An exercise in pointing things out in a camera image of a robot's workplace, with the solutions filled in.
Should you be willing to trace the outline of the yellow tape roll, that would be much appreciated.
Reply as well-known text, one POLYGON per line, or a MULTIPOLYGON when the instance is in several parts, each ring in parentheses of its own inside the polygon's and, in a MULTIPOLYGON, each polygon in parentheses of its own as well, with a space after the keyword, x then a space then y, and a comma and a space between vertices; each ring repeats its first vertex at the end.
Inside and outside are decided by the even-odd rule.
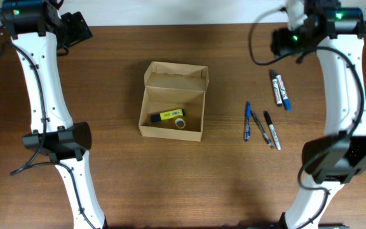
POLYGON ((170 128, 175 130, 185 130, 187 128, 187 120, 184 116, 176 116, 172 118, 168 124, 170 128))

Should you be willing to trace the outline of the black ballpoint pen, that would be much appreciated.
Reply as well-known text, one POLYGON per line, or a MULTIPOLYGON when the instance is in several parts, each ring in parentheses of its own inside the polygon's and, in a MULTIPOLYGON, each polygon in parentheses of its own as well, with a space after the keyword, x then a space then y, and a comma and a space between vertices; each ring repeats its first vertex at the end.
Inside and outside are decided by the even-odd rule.
POLYGON ((254 119, 254 122, 257 124, 259 130, 261 131, 262 137, 265 140, 266 144, 271 149, 274 149, 275 147, 273 146, 273 143, 272 143, 271 139, 269 138, 268 134, 264 130, 264 127, 262 126, 260 119, 257 117, 257 115, 253 111, 251 111, 250 114, 251 114, 252 118, 254 119))

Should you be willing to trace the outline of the black whiteboard marker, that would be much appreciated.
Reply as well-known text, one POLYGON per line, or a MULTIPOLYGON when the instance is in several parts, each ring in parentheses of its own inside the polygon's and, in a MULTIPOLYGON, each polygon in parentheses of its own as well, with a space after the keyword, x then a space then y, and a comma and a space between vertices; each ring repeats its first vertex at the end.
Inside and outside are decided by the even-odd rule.
POLYGON ((269 70, 269 76, 271 78, 271 82, 272 82, 272 85, 273 85, 273 93, 274 93, 276 105, 278 107, 281 107, 281 106, 283 106, 283 102, 282 102, 282 99, 281 99, 281 94, 280 94, 280 89, 279 89, 279 86, 278 86, 278 80, 276 78, 276 73, 272 69, 270 69, 269 70))

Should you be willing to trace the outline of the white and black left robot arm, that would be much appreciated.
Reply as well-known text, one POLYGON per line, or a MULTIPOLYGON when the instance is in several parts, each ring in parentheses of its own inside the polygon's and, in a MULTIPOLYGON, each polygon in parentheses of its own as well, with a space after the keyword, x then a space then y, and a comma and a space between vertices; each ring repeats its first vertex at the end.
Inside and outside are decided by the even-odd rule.
POLYGON ((81 12, 60 14, 61 1, 3 1, 0 21, 18 54, 28 91, 31 124, 23 137, 34 154, 12 175, 54 166, 64 182, 75 228, 107 228, 90 174, 92 134, 67 109, 57 58, 92 37, 81 12))

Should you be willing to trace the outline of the yellow highlighter with dark cap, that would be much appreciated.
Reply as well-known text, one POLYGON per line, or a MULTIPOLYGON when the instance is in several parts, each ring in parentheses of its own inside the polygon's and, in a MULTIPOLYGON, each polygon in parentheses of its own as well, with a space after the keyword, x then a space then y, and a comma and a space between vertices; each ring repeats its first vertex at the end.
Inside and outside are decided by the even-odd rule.
POLYGON ((149 115, 149 121, 154 123, 154 122, 159 122, 159 121, 165 121, 165 120, 170 120, 173 119, 175 117, 178 116, 185 116, 186 112, 184 109, 180 108, 180 109, 173 109, 173 110, 169 110, 169 111, 163 111, 160 113, 153 113, 149 115))

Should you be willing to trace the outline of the black permanent marker grey barrel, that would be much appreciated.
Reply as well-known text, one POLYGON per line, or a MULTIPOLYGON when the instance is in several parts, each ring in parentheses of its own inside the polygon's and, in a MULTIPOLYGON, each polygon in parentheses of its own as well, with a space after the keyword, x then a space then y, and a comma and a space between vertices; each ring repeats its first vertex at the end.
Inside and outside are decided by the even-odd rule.
POLYGON ((266 120, 266 122, 268 124, 268 127, 269 127, 269 130, 271 132, 271 135, 273 137, 275 146, 276 146, 277 150, 281 150, 280 141, 279 141, 278 135, 276 133, 275 127, 273 125, 273 122, 271 120, 271 117, 270 117, 270 115, 269 115, 269 113, 267 111, 264 111, 263 114, 264 114, 265 120, 266 120))

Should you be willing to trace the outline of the blue whiteboard marker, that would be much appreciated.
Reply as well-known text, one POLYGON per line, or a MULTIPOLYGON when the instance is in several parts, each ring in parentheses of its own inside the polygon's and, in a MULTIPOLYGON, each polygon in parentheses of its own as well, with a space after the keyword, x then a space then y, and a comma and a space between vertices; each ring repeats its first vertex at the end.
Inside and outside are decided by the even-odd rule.
POLYGON ((284 85, 281 75, 277 74, 276 79, 278 81, 278 86, 280 89, 280 94, 281 94, 281 98, 282 98, 282 102, 285 107, 285 110, 290 111, 292 108, 291 108, 290 101, 289 101, 288 95, 287 95, 287 91, 285 89, 285 85, 284 85))

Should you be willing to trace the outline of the brown cardboard box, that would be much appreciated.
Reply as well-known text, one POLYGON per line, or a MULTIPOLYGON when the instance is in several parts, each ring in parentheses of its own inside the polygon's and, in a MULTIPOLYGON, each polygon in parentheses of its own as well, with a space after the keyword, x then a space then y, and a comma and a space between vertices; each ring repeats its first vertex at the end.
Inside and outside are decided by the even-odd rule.
POLYGON ((151 62, 144 73, 144 96, 139 130, 144 137, 200 142, 203 135, 208 67, 169 62, 151 62), (184 109, 185 130, 170 128, 170 120, 150 122, 149 115, 184 109))

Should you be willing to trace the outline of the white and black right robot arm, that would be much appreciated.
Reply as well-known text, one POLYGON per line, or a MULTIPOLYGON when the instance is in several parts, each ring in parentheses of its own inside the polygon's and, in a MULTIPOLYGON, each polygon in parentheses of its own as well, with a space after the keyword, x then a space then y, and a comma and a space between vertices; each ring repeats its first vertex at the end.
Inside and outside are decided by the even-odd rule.
POLYGON ((315 53, 323 73, 324 136, 302 149, 301 187, 282 228, 318 228, 334 195, 366 170, 366 99, 362 73, 365 20, 339 1, 287 1, 288 27, 273 33, 272 52, 315 53))

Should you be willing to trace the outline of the blue ballpoint pen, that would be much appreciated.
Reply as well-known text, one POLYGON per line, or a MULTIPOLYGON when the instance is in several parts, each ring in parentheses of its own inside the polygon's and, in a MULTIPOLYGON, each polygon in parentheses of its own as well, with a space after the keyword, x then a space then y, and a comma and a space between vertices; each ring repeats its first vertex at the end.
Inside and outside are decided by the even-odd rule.
POLYGON ((250 139, 250 103, 246 102, 245 106, 245 129, 244 129, 244 141, 248 142, 250 139))

